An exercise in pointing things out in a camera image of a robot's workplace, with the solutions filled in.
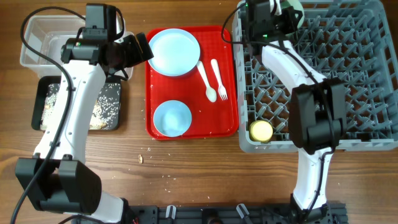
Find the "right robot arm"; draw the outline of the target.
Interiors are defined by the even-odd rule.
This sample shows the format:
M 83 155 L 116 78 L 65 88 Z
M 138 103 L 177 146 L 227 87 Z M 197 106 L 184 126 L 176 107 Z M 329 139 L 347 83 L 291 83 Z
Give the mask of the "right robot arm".
M 244 41 L 251 55 L 290 92 L 289 133 L 298 148 L 298 179 L 292 193 L 296 216 L 326 210 L 328 167 L 346 132 L 344 84 L 314 70 L 289 37 L 304 20 L 298 1 L 246 1 Z

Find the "food scraps and rice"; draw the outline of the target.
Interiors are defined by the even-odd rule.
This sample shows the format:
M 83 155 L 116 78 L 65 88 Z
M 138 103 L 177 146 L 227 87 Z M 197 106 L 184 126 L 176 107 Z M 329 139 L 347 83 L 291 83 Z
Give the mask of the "food scraps and rice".
M 55 109 L 59 83 L 51 83 L 45 94 L 44 108 L 39 119 L 39 130 L 45 131 Z M 102 87 L 91 115 L 90 130 L 114 130 L 119 125 L 121 84 L 105 83 Z

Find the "yellow plastic cup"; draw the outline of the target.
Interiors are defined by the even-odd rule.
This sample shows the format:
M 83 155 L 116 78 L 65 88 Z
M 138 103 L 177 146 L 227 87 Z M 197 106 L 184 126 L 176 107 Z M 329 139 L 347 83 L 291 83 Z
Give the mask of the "yellow plastic cup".
M 249 126 L 249 136 L 253 141 L 269 142 L 273 133 L 273 127 L 267 121 L 255 121 Z

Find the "light blue bowl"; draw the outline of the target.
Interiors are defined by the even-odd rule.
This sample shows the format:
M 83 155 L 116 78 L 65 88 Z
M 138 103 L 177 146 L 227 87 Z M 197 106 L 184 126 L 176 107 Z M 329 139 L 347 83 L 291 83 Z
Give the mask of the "light blue bowl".
M 175 138 L 188 131 L 192 124 L 192 112 L 183 102 L 169 100 L 161 103 L 154 112 L 152 122 L 163 136 Z

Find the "green bowl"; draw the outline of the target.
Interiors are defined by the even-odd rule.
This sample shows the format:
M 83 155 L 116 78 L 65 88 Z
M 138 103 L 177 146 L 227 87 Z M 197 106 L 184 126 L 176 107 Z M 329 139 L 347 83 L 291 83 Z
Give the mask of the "green bowl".
M 280 5 L 282 9 L 292 6 L 295 10 L 298 10 L 302 13 L 302 17 L 297 24 L 297 28 L 301 28 L 305 19 L 304 8 L 301 2 L 299 0 L 281 0 Z

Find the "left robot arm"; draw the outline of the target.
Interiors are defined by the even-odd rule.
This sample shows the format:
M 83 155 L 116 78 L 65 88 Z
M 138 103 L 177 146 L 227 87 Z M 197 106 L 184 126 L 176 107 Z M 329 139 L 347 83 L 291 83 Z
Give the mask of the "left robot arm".
M 153 54 L 144 33 L 124 33 L 123 15 L 115 6 L 89 3 L 83 19 L 85 25 L 66 41 L 55 62 L 62 74 L 51 122 L 33 156 L 17 160 L 21 199 L 69 219 L 137 223 L 128 201 L 104 192 L 100 177 L 86 166 L 86 138 L 106 79 L 128 80 L 126 69 Z

